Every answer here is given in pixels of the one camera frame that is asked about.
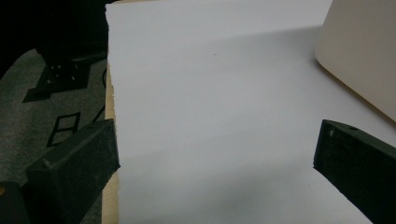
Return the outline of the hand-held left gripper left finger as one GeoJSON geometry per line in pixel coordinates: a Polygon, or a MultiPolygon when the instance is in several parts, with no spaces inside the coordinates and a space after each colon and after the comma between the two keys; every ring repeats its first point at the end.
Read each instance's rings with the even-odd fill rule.
{"type": "Polygon", "coordinates": [[[114,121],[80,129],[26,169],[34,224],[79,224],[119,168],[114,121]]]}

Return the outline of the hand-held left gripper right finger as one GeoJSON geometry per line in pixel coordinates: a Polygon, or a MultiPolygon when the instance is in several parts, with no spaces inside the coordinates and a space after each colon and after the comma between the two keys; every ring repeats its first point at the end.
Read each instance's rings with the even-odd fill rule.
{"type": "Polygon", "coordinates": [[[396,224],[396,147],[325,119],[313,165],[374,224],[396,224]]]}

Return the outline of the white plastic bin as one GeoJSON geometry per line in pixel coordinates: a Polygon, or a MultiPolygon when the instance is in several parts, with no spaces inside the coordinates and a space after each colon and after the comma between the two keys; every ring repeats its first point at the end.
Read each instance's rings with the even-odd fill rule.
{"type": "Polygon", "coordinates": [[[315,56],[396,122],[396,0],[332,0],[315,56]]]}

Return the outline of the black stand base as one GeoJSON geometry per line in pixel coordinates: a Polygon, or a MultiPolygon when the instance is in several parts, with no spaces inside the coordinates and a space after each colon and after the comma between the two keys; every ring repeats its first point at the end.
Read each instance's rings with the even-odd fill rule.
{"type": "Polygon", "coordinates": [[[58,50],[44,50],[40,55],[46,65],[36,86],[26,93],[25,103],[49,99],[53,93],[86,89],[91,64],[106,57],[105,52],[68,53],[58,50]]]}

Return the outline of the white paper sheet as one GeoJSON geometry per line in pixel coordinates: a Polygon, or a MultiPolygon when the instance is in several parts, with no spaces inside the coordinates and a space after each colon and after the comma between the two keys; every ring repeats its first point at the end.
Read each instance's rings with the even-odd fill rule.
{"type": "Polygon", "coordinates": [[[315,59],[331,1],[107,6],[119,224],[370,224],[313,166],[324,119],[396,145],[315,59]]]}

